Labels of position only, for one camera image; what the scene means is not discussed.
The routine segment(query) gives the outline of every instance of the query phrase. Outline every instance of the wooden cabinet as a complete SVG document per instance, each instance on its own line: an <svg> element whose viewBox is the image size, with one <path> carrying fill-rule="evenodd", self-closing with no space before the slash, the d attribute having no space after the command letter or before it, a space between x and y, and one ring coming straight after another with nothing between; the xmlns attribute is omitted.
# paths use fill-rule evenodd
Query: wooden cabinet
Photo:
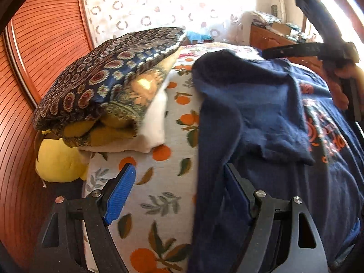
<svg viewBox="0 0 364 273"><path fill-rule="evenodd" d="M250 45L260 50L267 48L297 44L287 38L281 37L273 32L252 25L250 29ZM304 65L314 71L316 74L322 75L322 63L316 56L310 57L290 57L290 62Z"/></svg>

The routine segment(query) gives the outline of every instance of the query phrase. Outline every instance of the bed sheet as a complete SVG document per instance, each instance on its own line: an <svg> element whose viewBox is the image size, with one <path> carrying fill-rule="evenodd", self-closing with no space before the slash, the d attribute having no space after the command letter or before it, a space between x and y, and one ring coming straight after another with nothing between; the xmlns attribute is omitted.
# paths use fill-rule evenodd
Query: bed sheet
<svg viewBox="0 0 364 273"><path fill-rule="evenodd" d="M199 111L202 97L191 69L206 52L230 49L237 56L261 59L248 46L207 43L184 46L169 74L165 144L144 154L135 151L95 153L83 195L116 177L127 162L136 181L118 220L109 231L130 273L185 272L190 250L197 182ZM88 268L98 272L84 229Z"/></svg>

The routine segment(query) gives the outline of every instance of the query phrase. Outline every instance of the silver bolt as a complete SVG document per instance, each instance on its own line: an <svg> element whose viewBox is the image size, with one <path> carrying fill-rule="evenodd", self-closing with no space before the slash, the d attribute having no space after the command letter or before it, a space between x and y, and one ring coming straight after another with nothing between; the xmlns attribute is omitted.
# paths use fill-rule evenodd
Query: silver bolt
<svg viewBox="0 0 364 273"><path fill-rule="evenodd" d="M255 192L255 194L260 197L260 198L264 198L265 196L267 196L267 193L265 193L263 190L257 190Z"/></svg>
<svg viewBox="0 0 364 273"><path fill-rule="evenodd" d="M294 200L294 202L296 202L297 204L301 204L301 203L302 203L302 199L301 199L301 197L294 196L293 200Z"/></svg>
<svg viewBox="0 0 364 273"><path fill-rule="evenodd" d="M58 196L55 201L56 201L56 203L59 204L59 203L62 203L63 200L64 200L63 196Z"/></svg>
<svg viewBox="0 0 364 273"><path fill-rule="evenodd" d="M93 190L92 192L91 192L91 196L92 197L100 197L100 195L101 195L101 190Z"/></svg>

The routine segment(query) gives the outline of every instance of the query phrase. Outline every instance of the folded sweatshirt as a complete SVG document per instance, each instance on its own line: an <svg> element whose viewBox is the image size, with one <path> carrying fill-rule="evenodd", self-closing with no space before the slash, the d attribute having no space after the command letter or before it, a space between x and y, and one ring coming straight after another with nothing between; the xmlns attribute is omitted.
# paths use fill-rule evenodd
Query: folded sweatshirt
<svg viewBox="0 0 364 273"><path fill-rule="evenodd" d="M188 272L228 272L244 243L249 214L237 213L223 166L274 198L300 196L334 261L359 233L363 150L316 74L282 59L208 53L192 69L205 99ZM266 262L272 258L267 250Z"/></svg>

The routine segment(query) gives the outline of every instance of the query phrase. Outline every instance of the cardboard box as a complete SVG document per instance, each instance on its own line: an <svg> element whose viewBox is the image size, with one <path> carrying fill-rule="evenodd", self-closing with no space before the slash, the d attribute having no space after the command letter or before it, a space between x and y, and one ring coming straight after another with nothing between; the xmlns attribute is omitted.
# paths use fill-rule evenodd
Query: cardboard box
<svg viewBox="0 0 364 273"><path fill-rule="evenodd" d="M289 36L291 34L291 28L289 26L286 26L282 23L276 23L274 22L272 24L272 29L282 33L285 36Z"/></svg>

